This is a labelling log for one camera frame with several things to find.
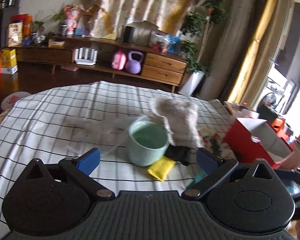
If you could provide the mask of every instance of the drawer handle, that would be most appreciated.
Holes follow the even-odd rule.
[[[163,73],[160,73],[160,72],[158,72],[158,73],[159,73],[160,75],[164,75],[164,76],[166,76],[166,77],[168,76],[168,75],[166,75],[166,74],[163,74]]]

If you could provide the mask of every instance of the kettlebell handle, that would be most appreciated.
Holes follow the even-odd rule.
[[[132,60],[132,54],[138,54],[141,56],[141,59],[138,61],[139,63],[141,63],[143,61],[144,54],[142,52],[136,51],[136,50],[130,51],[128,54],[129,60]]]

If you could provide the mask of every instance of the ribbed black surface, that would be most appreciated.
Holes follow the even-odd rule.
[[[51,237],[13,232],[6,240],[294,239],[285,231],[267,236],[229,231],[212,220],[201,203],[182,200],[177,191],[120,193],[114,201],[98,203],[90,217],[71,231]]]

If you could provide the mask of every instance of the door frame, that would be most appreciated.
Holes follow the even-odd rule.
[[[274,9],[274,14],[271,18],[269,26],[266,30],[265,36],[260,42],[260,48],[258,51],[255,66],[257,65],[268,65],[268,72],[264,78],[262,86],[259,88],[257,95],[252,101],[251,106],[253,108],[257,107],[258,98],[263,91],[269,71],[272,64],[275,62],[280,48],[285,44],[287,38],[287,28],[290,28],[294,0],[278,0],[277,5]]]

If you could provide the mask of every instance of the gray fluffy cloth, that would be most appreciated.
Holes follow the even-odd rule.
[[[198,106],[192,102],[170,98],[151,98],[151,111],[163,120],[168,140],[175,146],[201,147],[197,130]]]

